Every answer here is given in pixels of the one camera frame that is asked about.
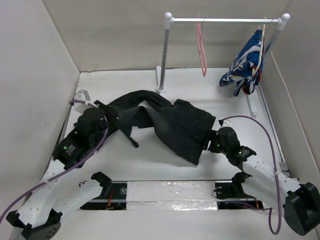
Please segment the black denim trousers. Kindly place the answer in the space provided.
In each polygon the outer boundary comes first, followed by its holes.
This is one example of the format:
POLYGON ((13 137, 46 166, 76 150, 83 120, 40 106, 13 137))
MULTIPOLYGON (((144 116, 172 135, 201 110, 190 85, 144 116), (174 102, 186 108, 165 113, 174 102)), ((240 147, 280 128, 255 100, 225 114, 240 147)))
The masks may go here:
POLYGON ((188 101, 177 99, 171 103, 149 90, 129 92, 109 104, 99 100, 94 103, 107 117, 109 136, 120 130, 138 148, 139 144, 131 137, 132 128, 153 128, 163 144, 195 166, 216 120, 211 113, 188 101))

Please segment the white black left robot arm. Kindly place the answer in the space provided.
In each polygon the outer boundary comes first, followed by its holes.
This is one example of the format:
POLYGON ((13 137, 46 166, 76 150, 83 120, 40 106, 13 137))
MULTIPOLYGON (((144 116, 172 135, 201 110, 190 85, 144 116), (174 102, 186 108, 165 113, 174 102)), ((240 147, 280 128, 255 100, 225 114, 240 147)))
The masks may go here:
POLYGON ((50 240, 61 227, 61 219, 88 201, 111 194, 112 180, 102 172, 69 195, 63 194, 71 172, 101 148, 107 138, 108 120, 104 111, 91 107, 84 111, 73 130, 59 143, 52 154, 42 182, 31 190, 24 205, 6 216, 6 220, 22 230, 25 240, 50 240))

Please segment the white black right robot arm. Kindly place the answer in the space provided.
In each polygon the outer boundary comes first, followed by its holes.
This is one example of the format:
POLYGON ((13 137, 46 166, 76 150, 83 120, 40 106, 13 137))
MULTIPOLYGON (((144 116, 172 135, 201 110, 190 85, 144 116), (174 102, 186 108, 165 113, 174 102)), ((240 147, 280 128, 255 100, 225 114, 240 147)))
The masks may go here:
POLYGON ((320 224, 320 193, 310 182, 305 184, 275 170, 252 149, 240 144, 231 127, 211 130, 206 138, 208 151, 225 155, 240 169, 233 178, 231 191, 264 202, 284 218, 298 235, 305 236, 320 224))

